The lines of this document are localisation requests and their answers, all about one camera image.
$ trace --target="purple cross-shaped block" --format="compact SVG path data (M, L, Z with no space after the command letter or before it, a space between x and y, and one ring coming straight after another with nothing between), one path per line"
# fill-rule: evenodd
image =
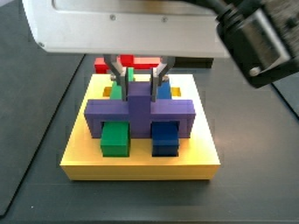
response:
M128 82L127 101L88 100L84 111L90 132L100 138L103 122L130 122L131 138L151 138L152 122L178 122L179 138L191 137L195 109L193 100L151 102L151 83Z

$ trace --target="table surface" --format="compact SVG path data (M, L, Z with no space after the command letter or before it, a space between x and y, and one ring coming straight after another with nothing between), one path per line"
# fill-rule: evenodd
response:
M299 222L299 121L271 86L254 89L230 59L194 74L222 167L213 181L70 181L60 161L90 83L87 56L7 216L46 221Z

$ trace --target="building block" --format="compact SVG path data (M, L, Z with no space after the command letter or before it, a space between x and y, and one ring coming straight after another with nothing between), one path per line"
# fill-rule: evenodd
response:
M100 149L103 157L128 157L128 122L104 122Z
M88 99L104 99L110 75L94 74L70 135L60 167L72 180L213 179L221 161L193 75L170 75L171 86L182 89L182 99L193 99L197 111L191 138L181 138L179 157L152 157L152 139L131 139L130 157L103 157L102 139L90 137L84 118Z
M163 82L163 85L158 88L157 99L173 99L173 90L170 81Z
M128 81L132 81L135 78L134 68L128 68ZM112 84L110 99L120 100L122 99L122 87L118 86L116 82ZM130 126L128 122L104 122L103 133L100 139L100 149L103 157L128 157L130 151Z
M161 63L161 58L138 58L134 55L120 55L119 60L124 67L132 67L135 69L150 69L152 67L158 67ZM108 72L108 66L106 64L104 58L96 58L95 70L96 74L106 74Z
M128 68L127 76L128 76L127 77L128 81L134 81L134 79L135 79L135 69L132 67ZM110 100L120 100L120 99L122 99L122 87L114 81L111 94L110 94Z
M178 122L152 122L154 157L177 157L179 150Z
M190 137L195 108L193 100L151 102L150 82L130 82L127 102L88 100L84 116L92 137L100 137L103 122L130 122L132 138L151 137L151 122L179 122L179 137Z
M128 84L127 104L132 138L151 137L151 83L131 82Z
M182 89L179 87L173 87L173 96L182 96Z
M103 122L127 122L128 108L122 100L88 100L84 116L94 138L102 137Z

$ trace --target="yellow block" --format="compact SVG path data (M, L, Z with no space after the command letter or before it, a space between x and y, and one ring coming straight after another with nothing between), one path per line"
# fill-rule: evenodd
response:
M138 81L144 75L136 75ZM130 157L103 157L100 139L92 139L84 118L88 99L107 99L104 88L112 86L110 75L94 74L79 116L71 132L60 167L72 180L163 180L213 179L221 161L211 138L202 101L191 74L170 75L171 86L179 87L182 96L193 99L197 118L191 138L181 139L179 157L152 157L152 140L131 139Z

